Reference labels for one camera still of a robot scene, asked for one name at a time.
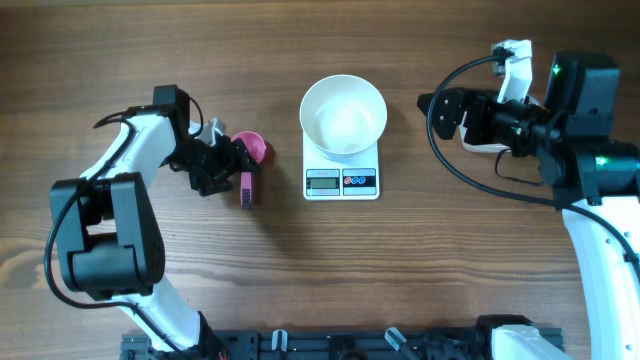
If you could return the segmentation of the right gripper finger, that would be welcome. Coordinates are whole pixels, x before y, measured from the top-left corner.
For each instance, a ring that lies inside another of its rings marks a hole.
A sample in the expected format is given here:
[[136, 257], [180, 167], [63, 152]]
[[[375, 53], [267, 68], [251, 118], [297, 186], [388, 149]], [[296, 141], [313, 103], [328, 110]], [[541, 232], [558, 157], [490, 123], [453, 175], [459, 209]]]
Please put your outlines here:
[[[433, 116], [440, 118], [458, 118], [470, 106], [479, 94], [479, 90], [453, 87], [443, 90], [436, 98], [433, 107]], [[426, 116], [431, 106], [435, 93], [419, 95], [417, 99], [418, 109]]]
[[431, 139], [451, 140], [469, 106], [470, 102], [465, 100], [437, 99], [432, 102], [429, 115]]

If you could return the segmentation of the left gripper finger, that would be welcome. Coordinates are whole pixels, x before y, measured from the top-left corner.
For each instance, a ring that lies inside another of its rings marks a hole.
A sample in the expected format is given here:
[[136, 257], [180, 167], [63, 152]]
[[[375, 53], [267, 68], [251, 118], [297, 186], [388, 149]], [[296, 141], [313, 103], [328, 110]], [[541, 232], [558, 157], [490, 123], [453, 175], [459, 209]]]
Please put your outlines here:
[[259, 174], [261, 167], [249, 152], [248, 147], [241, 139], [230, 140], [228, 145], [229, 161], [227, 171], [233, 175], [238, 172]]
[[231, 174], [229, 172], [222, 172], [218, 175], [211, 175], [204, 172], [201, 175], [199, 194], [201, 196], [210, 196], [222, 192], [231, 191], [233, 184], [229, 180]]

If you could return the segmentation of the pink measuring scoop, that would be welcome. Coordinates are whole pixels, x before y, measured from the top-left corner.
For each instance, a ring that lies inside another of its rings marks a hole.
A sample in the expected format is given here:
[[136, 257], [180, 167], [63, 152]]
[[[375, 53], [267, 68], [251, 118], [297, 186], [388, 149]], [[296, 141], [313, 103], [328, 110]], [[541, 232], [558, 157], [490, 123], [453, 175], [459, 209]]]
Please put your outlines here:
[[[232, 138], [233, 141], [238, 139], [244, 143], [249, 155], [257, 164], [260, 164], [264, 160], [267, 152], [267, 145], [259, 134], [252, 131], [243, 131]], [[252, 174], [248, 171], [243, 171], [240, 178], [240, 200], [242, 208], [245, 210], [250, 210], [252, 208], [252, 192]]]

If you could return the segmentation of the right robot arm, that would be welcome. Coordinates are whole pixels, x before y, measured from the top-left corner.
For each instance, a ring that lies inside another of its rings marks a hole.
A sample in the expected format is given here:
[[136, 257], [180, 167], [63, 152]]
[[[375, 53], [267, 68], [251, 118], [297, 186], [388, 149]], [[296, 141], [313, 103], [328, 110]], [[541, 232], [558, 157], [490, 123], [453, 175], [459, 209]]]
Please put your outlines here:
[[[476, 66], [505, 67], [512, 50], [495, 50], [449, 74], [417, 106], [437, 160], [462, 182], [489, 194], [553, 207], [578, 259], [594, 359], [639, 356], [639, 148], [611, 139], [620, 69], [608, 55], [555, 55], [543, 104], [502, 100], [497, 92], [451, 87]], [[497, 143], [515, 157], [535, 156], [552, 198], [499, 190], [466, 176], [436, 141], [465, 127], [471, 145]]]

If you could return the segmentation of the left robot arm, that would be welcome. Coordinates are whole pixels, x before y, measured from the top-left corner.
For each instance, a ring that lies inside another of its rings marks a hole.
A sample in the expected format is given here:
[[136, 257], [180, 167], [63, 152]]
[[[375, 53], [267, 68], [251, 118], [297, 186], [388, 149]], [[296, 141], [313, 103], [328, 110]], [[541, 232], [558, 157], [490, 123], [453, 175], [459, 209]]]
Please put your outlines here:
[[123, 359], [227, 359], [231, 352], [202, 312], [165, 274], [163, 237], [148, 195], [158, 170], [184, 172], [206, 197], [230, 191], [230, 176], [257, 173], [260, 156], [215, 122], [190, 118], [195, 100], [157, 86], [149, 105], [108, 115], [121, 131], [94, 166], [50, 190], [53, 224], [45, 279], [62, 302], [82, 310], [118, 308], [140, 328], [122, 339]]

